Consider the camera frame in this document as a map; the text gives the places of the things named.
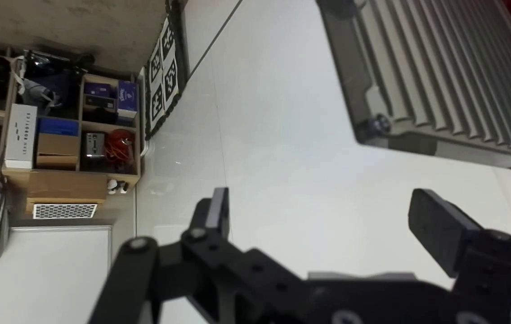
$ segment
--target metal grille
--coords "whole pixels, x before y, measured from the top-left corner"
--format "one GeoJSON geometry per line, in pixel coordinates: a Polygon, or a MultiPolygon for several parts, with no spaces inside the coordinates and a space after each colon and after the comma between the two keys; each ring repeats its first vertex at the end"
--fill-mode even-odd
{"type": "Polygon", "coordinates": [[[356,38],[390,135],[511,153],[511,16],[500,0],[363,0],[356,38]]]}
{"type": "Polygon", "coordinates": [[[88,220],[97,203],[35,203],[34,220],[88,220]]]}

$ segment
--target gray metal radiator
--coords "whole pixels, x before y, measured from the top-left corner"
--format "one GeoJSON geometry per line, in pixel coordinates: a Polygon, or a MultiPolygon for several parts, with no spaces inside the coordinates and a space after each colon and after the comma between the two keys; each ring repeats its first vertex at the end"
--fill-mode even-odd
{"type": "Polygon", "coordinates": [[[500,0],[318,0],[359,142],[511,157],[511,16],[500,0]]]}

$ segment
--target vent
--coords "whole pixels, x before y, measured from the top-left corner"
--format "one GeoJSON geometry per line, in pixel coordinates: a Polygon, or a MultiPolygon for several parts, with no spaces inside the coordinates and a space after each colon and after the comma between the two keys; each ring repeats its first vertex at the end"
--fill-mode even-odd
{"type": "Polygon", "coordinates": [[[384,117],[384,137],[422,135],[511,155],[511,16],[500,0],[321,0],[320,7],[356,124],[384,117]]]}
{"type": "Polygon", "coordinates": [[[34,220],[89,220],[97,203],[35,203],[34,220]]]}

